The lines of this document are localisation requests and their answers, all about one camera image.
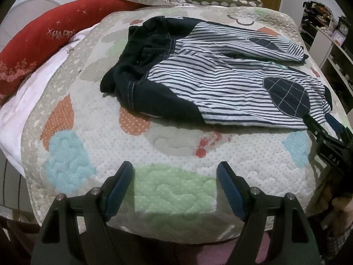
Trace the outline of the navy striped pants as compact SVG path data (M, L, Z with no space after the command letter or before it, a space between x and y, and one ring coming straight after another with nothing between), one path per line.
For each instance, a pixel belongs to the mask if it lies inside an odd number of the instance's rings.
M131 26L102 93L157 118L209 125L303 129L331 112L329 89L301 70L304 48L258 30L191 17Z

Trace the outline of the patchwork heart quilt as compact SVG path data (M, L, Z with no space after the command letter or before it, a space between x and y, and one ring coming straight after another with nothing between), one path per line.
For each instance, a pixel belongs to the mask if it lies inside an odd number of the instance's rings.
M22 164L39 223L55 197L86 194L124 161L135 173L109 225L176 243L213 243L240 234L242 221L216 179L226 161L265 193L292 192L314 213L328 167L307 131L191 127L132 114L99 84L117 62L128 29L154 16L186 16L258 30L302 43L292 18L267 8L148 7L112 13L80 42L47 83L22 133Z

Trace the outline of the black mantel clock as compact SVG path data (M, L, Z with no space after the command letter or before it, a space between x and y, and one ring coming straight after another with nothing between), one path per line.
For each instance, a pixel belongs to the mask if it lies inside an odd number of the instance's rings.
M336 29L342 35L347 36L350 28L351 28L351 24L350 24L349 20L345 16L340 16Z

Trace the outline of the white tv cabinet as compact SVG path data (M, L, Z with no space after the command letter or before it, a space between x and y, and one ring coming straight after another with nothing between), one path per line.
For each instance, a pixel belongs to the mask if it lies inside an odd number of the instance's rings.
M329 36L326 27L301 22L299 32L321 72L338 96L346 113L352 111L352 58L338 41Z

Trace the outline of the cluttered shoe rack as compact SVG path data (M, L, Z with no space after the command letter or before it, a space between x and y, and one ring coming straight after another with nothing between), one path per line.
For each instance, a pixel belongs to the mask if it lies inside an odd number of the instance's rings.
M303 16L299 33L307 50L310 50L318 29L327 30L332 21L335 21L333 13L324 4L316 1L305 1L303 3Z

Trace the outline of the white bed sheet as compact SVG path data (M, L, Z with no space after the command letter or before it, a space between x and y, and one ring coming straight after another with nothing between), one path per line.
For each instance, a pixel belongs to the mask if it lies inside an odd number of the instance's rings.
M19 89L1 106L1 151L14 169L25 176L21 156L22 132L26 120L42 96L47 83L58 68L90 32L96 27L81 30L61 47L48 61L21 83Z

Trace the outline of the long red bolster pillow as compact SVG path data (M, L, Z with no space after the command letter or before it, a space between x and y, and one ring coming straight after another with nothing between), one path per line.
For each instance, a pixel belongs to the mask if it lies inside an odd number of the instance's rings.
M1 104L77 32L113 12L143 6L138 0L76 0L55 7L28 23L1 51Z

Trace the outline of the white headboard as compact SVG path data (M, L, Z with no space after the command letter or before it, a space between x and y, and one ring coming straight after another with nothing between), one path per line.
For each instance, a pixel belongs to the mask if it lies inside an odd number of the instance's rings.
M1 51L28 23L59 5L54 0L26 0L13 6L1 23Z

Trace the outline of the purple picture frame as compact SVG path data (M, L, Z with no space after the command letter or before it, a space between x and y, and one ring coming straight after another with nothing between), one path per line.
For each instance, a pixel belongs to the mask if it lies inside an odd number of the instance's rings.
M335 30L332 33L331 38L340 47L342 46L342 44L346 40L346 36L344 36L344 34L342 34L339 30Z

